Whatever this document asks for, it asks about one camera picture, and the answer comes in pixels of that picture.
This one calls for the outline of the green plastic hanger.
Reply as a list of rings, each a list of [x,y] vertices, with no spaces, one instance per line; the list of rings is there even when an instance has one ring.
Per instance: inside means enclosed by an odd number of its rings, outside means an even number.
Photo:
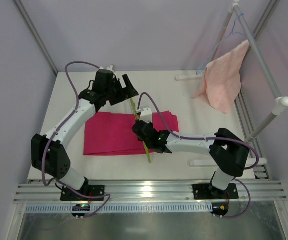
[[[134,103],[132,98],[129,99],[129,104],[130,104],[132,113],[133,113],[134,118],[135,118],[135,134],[136,134],[138,140],[142,142],[143,149],[145,150],[145,154],[147,156],[148,163],[150,164],[151,163],[151,156],[150,156],[148,147],[146,146],[146,143],[143,140],[143,137],[144,137],[144,135],[143,135],[143,124],[139,123],[139,116],[137,115],[137,112],[136,112],[136,105],[135,105],[135,103]]]

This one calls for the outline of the pink trousers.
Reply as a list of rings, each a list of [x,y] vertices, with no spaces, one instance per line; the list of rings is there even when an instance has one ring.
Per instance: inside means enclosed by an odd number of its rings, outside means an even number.
[[[86,121],[85,156],[129,156],[146,154],[143,143],[132,132],[133,114],[99,112]]]

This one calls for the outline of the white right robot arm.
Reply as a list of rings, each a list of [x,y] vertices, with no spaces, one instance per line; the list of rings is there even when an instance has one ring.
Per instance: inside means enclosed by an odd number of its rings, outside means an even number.
[[[152,123],[138,120],[132,126],[132,132],[148,149],[159,154],[183,152],[212,157],[218,169],[208,189],[216,199],[224,197],[230,182],[243,175],[249,155],[249,148],[225,128],[203,136],[180,136],[178,132],[157,131]]]

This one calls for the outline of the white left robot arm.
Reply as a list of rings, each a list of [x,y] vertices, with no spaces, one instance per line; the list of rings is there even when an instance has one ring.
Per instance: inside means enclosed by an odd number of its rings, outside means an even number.
[[[138,95],[126,74],[121,80],[111,69],[97,70],[93,83],[76,95],[75,106],[61,122],[46,134],[32,137],[32,167],[43,176],[50,175],[74,194],[90,199],[88,179],[71,167],[66,147],[84,123],[105,104],[113,106]]]

